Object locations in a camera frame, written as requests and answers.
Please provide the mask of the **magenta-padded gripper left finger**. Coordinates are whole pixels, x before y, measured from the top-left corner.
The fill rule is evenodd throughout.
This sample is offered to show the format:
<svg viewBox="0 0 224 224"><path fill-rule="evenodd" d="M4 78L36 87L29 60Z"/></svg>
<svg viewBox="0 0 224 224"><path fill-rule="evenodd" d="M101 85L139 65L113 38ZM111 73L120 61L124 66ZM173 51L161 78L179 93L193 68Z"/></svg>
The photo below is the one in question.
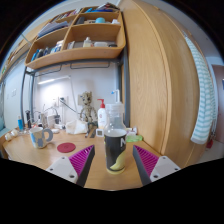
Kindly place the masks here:
<svg viewBox="0 0 224 224"><path fill-rule="evenodd" d="M94 156L95 146L90 145L69 157L60 157L47 168L47 171L83 187Z"/></svg>

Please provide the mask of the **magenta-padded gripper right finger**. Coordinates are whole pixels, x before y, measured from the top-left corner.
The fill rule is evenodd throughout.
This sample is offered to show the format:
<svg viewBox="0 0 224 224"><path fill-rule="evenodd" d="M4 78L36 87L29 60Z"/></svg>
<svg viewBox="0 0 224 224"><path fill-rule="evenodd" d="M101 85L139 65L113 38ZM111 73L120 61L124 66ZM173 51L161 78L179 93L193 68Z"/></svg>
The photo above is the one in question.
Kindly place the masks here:
<svg viewBox="0 0 224 224"><path fill-rule="evenodd" d="M167 156L156 156L140 146L133 146L133 156L143 185L155 182L176 171L180 167Z"/></svg>

